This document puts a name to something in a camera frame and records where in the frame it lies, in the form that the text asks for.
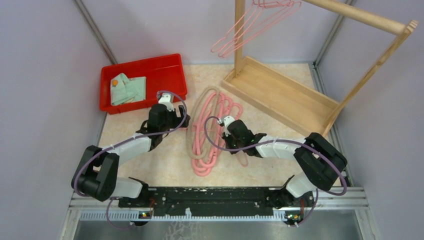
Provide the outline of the beige thick hanger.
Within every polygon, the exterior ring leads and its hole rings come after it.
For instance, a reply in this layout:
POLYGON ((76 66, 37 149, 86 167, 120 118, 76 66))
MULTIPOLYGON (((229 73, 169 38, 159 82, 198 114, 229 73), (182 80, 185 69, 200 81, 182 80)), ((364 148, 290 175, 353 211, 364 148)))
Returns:
POLYGON ((221 91, 215 86, 208 86, 203 89, 198 98, 194 101, 190 110, 191 119, 186 130, 186 150, 188 156, 193 160, 202 160, 209 153, 211 147, 206 149, 201 146, 201 133, 207 117, 213 116, 218 110, 218 100, 221 91))

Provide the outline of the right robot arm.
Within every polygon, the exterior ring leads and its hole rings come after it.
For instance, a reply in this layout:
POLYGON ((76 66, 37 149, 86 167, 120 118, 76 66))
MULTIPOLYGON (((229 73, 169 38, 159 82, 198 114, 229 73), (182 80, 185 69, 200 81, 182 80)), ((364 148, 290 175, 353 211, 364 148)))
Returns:
POLYGON ((250 157, 294 160, 299 164, 302 172, 283 186, 281 199, 287 206, 295 206, 307 192, 329 191, 347 166, 346 157, 317 132, 299 142, 254 134, 242 120, 231 116, 222 118, 219 124, 224 129, 225 147, 232 154, 242 151, 250 157))

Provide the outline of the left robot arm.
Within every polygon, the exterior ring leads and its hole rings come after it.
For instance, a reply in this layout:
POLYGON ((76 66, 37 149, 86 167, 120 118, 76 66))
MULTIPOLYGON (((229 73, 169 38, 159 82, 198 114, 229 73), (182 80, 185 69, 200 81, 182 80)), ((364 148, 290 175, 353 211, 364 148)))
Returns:
POLYGON ((153 151, 169 133, 188 127, 190 116, 186 104, 157 103, 149 110, 148 119, 131 137, 107 147, 88 146, 75 174, 71 187, 81 197, 100 202, 129 198, 138 207, 149 203, 150 193, 144 183, 135 178, 118 177, 119 167, 137 156, 153 151))

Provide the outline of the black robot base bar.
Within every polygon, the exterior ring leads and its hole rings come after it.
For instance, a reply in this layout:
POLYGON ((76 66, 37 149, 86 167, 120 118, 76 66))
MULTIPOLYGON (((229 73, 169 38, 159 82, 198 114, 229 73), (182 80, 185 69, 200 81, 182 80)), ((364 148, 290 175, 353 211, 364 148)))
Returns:
POLYGON ((142 183, 138 197, 121 197, 120 208, 146 208, 143 219, 188 221, 270 220, 290 227, 299 225, 316 206, 312 191, 292 196, 284 186, 265 187, 171 187, 142 183))

